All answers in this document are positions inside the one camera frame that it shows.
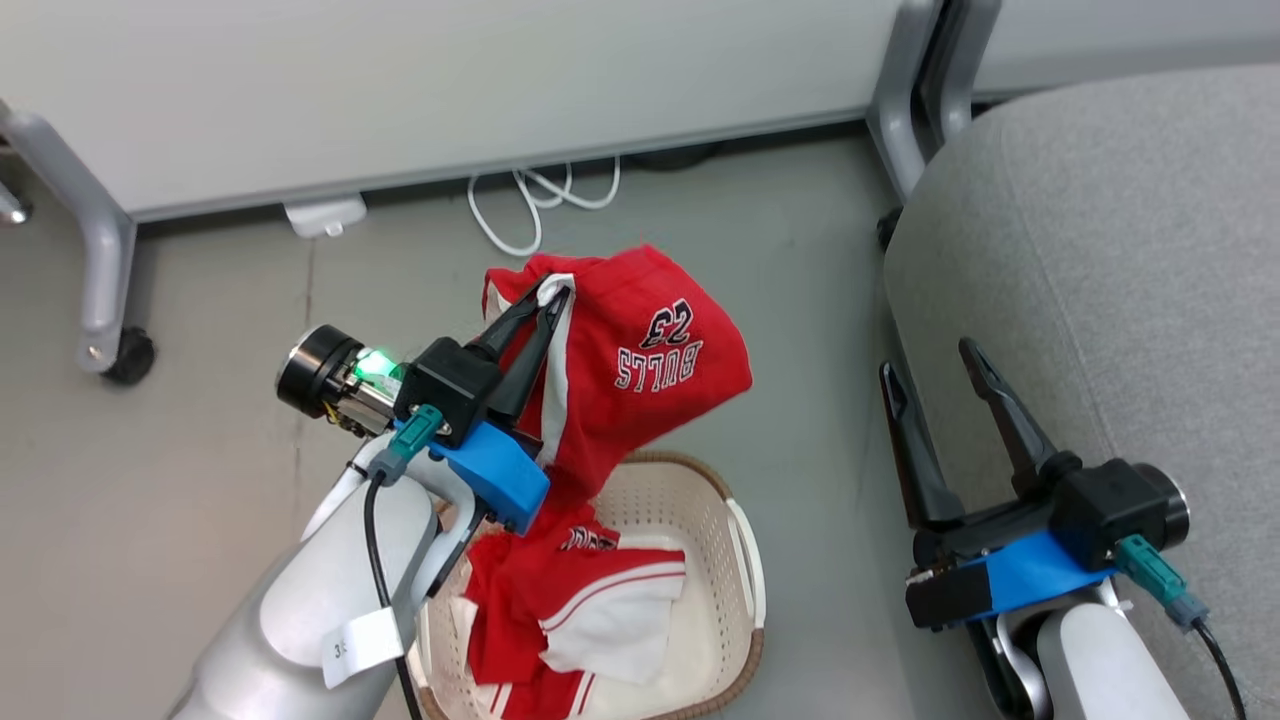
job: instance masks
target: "white basket handle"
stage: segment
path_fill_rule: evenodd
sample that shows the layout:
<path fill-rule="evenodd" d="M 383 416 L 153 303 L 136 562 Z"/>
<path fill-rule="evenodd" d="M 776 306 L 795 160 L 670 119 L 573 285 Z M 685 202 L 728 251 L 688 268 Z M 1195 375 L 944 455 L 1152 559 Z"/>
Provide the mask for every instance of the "white basket handle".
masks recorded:
<path fill-rule="evenodd" d="M 760 562 L 760 546 L 755 544 L 755 533 L 751 532 L 751 523 L 746 519 L 746 512 L 732 497 L 724 501 L 728 506 L 730 519 L 733 529 L 733 553 L 737 555 L 737 566 L 742 575 L 742 594 L 746 597 L 749 607 L 754 607 L 755 628 L 764 626 L 764 564 Z"/>

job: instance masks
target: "gray metal table leg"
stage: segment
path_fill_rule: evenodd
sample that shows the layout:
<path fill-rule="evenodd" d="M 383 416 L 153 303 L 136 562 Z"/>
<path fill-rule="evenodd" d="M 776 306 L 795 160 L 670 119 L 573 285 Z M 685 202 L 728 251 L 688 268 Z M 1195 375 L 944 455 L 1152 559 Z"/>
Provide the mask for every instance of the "gray metal table leg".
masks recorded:
<path fill-rule="evenodd" d="M 924 154 L 911 124 L 911 92 L 937 22 L 941 0 L 904 0 L 893 19 L 884 64 L 876 81 L 867 124 L 901 202 L 924 173 Z"/>
<path fill-rule="evenodd" d="M 951 0 L 942 12 L 933 51 L 920 76 L 924 111 L 940 146 L 973 122 L 973 83 L 1000 6 L 1001 0 Z"/>
<path fill-rule="evenodd" d="M 0 183 L 0 225 L 20 225 L 31 218 L 31 206 Z"/>
<path fill-rule="evenodd" d="M 105 372 L 119 351 L 137 225 L 44 118 L 0 102 L 0 132 L 79 222 L 86 256 L 77 360 L 90 373 Z"/>

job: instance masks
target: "teal connector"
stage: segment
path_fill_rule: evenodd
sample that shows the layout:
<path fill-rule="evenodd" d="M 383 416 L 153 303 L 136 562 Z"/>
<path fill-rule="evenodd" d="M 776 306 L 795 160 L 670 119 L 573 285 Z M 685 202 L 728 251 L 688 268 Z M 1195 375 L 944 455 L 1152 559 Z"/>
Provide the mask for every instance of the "teal connector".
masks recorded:
<path fill-rule="evenodd" d="M 1115 548 L 1116 568 L 1151 593 L 1183 632 L 1208 618 L 1208 607 L 1187 591 L 1187 580 L 1142 536 L 1129 536 Z"/>
<path fill-rule="evenodd" d="M 435 439 L 435 433 L 444 424 L 444 415 L 430 405 L 422 405 L 392 437 L 381 452 L 369 464 L 369 477 L 379 479 L 385 486 L 393 484 L 408 469 L 408 464 L 419 452 L 426 450 Z"/>

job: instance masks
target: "black cable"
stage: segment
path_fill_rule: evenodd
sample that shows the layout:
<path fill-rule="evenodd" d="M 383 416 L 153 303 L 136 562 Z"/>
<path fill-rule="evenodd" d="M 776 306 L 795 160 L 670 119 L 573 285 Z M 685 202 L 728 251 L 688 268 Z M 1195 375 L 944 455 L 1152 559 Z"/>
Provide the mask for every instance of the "black cable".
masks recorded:
<path fill-rule="evenodd" d="M 374 502 L 378 500 L 378 491 L 383 487 L 387 474 L 379 470 L 370 480 L 369 492 L 365 493 L 365 548 L 369 550 L 369 566 L 374 570 L 374 588 L 378 589 L 378 602 L 383 607 L 392 606 L 392 596 L 387 592 L 387 575 L 383 574 L 383 559 L 378 553 L 378 527 L 374 524 Z M 404 656 L 396 659 L 396 674 L 401 679 L 401 689 L 404 691 L 404 705 L 408 706 L 408 716 L 412 720 L 422 720 L 422 710 L 417 705 L 417 693 L 413 676 L 408 674 L 408 662 Z"/>
<path fill-rule="evenodd" d="M 1201 639 L 1204 641 L 1204 647 L 1208 648 L 1208 653 L 1213 656 L 1213 662 L 1217 665 L 1217 671 L 1222 674 L 1222 682 L 1226 683 L 1226 693 L 1231 696 L 1231 707 L 1235 708 L 1236 720 L 1247 720 L 1244 716 L 1244 697 L 1240 696 L 1240 687 L 1235 684 L 1235 674 L 1231 673 L 1231 665 L 1226 661 L 1226 655 L 1222 653 L 1222 648 L 1217 644 L 1217 638 L 1210 632 L 1203 619 L 1193 620 L 1192 626 L 1196 628 Z"/>

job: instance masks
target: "green light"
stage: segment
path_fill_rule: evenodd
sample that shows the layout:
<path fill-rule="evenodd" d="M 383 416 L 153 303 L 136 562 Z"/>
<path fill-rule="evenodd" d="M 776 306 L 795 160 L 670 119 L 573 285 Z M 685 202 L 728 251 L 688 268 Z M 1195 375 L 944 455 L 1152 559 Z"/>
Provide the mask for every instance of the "green light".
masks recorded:
<path fill-rule="evenodd" d="M 396 369 L 396 363 L 390 357 L 383 355 L 380 351 L 374 350 L 369 355 L 365 355 L 356 363 L 356 377 L 369 378 L 369 377 L 390 377 L 392 370 Z"/>

